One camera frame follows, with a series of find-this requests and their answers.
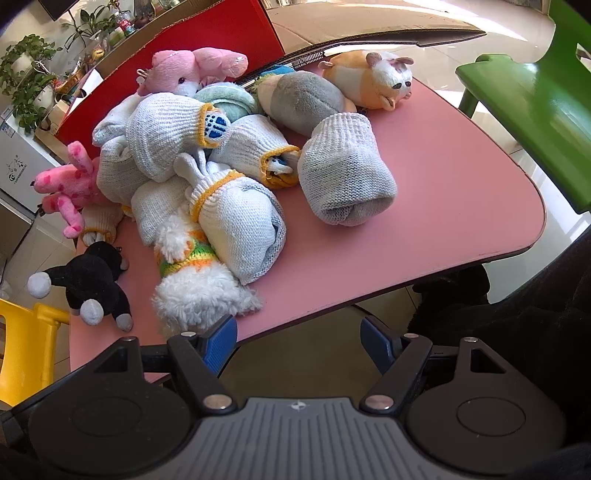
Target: orange hamster plush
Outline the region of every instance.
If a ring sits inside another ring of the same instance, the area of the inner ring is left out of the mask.
[[[358,106],[394,110],[411,96],[414,60],[389,51],[353,50],[321,61],[322,76]]]

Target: bottle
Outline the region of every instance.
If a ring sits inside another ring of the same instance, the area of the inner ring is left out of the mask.
[[[126,37],[129,37],[133,32],[135,32],[134,26],[131,24],[125,14],[121,12],[121,10],[115,11],[115,21],[117,22],[117,26],[123,30],[123,34]]]

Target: pink stuffed rabbit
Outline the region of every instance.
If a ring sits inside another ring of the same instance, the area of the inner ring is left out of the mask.
[[[141,96],[149,93],[175,93],[192,97],[198,90],[226,77],[238,78],[248,68],[246,55],[219,48],[163,50],[152,57],[152,68],[138,70],[145,80],[138,88]]]

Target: yellow chair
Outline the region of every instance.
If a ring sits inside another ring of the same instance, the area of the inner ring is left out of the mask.
[[[17,405],[53,382],[57,329],[70,314],[42,303],[32,310],[0,299],[6,347],[0,370],[0,400]]]

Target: sticker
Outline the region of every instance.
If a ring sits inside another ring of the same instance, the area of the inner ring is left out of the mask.
[[[13,127],[8,125],[6,122],[2,122],[2,126],[0,127],[0,130],[2,130],[4,133],[6,133],[10,138],[12,138],[12,136],[14,135]]]
[[[27,164],[24,163],[18,155],[14,157],[12,162],[7,163],[6,166],[8,167],[6,176],[8,177],[8,181],[12,183],[18,182],[18,179],[21,178],[22,172],[27,168]]]

